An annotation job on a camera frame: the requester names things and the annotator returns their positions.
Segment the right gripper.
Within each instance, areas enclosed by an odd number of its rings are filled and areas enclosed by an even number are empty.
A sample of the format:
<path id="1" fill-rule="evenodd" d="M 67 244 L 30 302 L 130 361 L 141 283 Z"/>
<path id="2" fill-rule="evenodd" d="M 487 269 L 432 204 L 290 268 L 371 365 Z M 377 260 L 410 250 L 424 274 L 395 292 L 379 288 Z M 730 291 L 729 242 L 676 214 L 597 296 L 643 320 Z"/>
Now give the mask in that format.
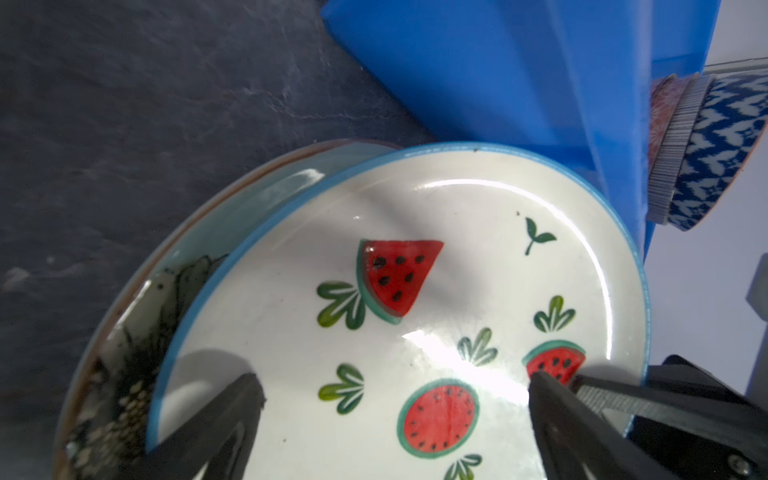
<path id="1" fill-rule="evenodd" d="M 578 375 L 571 390 L 592 411 L 636 416 L 627 439 L 679 479 L 766 479 L 767 412 L 678 355 L 640 386 Z"/>

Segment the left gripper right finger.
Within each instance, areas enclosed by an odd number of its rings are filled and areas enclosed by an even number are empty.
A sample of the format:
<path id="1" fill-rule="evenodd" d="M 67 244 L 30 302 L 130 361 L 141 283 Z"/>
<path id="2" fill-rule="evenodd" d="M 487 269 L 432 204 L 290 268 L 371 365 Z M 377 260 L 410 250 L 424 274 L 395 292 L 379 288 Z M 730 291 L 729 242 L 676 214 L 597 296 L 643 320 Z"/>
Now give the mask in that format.
<path id="1" fill-rule="evenodd" d="M 546 372 L 531 377 L 529 410 L 549 479 L 672 477 Z"/>

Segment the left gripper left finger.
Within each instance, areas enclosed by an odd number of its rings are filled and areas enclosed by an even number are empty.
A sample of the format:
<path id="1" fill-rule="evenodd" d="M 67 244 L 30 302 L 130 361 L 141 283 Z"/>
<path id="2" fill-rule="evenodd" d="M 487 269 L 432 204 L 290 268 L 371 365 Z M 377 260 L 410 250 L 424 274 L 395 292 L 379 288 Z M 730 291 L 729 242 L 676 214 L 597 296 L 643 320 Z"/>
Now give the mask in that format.
<path id="1" fill-rule="evenodd" d="M 243 374 L 119 477 L 242 479 L 263 407 L 258 377 Z"/>

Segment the watermelon pattern plate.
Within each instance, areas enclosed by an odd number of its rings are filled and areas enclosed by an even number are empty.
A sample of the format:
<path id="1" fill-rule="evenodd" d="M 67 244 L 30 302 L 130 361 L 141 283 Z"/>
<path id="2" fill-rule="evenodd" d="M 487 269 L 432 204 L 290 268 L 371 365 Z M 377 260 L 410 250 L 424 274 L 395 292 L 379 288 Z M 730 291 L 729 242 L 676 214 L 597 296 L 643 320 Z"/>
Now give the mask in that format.
<path id="1" fill-rule="evenodd" d="M 641 256 L 581 177 L 511 147 L 406 149 L 227 256 L 165 355 L 146 447 L 252 373 L 249 479 L 541 479 L 530 375 L 638 384 L 649 330 Z"/>

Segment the orange blue patterned bowl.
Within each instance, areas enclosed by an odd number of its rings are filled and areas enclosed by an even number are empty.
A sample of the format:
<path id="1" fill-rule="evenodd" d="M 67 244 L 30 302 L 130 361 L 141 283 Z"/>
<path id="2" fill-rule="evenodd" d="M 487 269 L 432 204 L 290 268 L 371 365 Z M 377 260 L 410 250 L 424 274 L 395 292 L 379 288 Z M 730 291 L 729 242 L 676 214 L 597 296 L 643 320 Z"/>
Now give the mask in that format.
<path id="1" fill-rule="evenodd" d="M 714 79 L 694 122 L 667 222 L 695 227 L 742 170 L 767 124 L 767 71 Z"/>

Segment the red striped bowl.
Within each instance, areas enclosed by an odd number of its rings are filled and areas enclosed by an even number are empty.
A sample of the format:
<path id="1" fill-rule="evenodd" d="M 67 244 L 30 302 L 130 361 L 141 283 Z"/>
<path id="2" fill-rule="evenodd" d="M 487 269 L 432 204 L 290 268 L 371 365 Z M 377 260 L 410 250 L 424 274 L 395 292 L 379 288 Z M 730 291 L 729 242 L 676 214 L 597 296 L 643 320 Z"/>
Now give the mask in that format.
<path id="1" fill-rule="evenodd" d="M 668 222 L 686 149 L 713 80 L 710 75 L 696 73 L 685 77 L 669 75 L 652 83 L 646 216 L 649 222 Z"/>

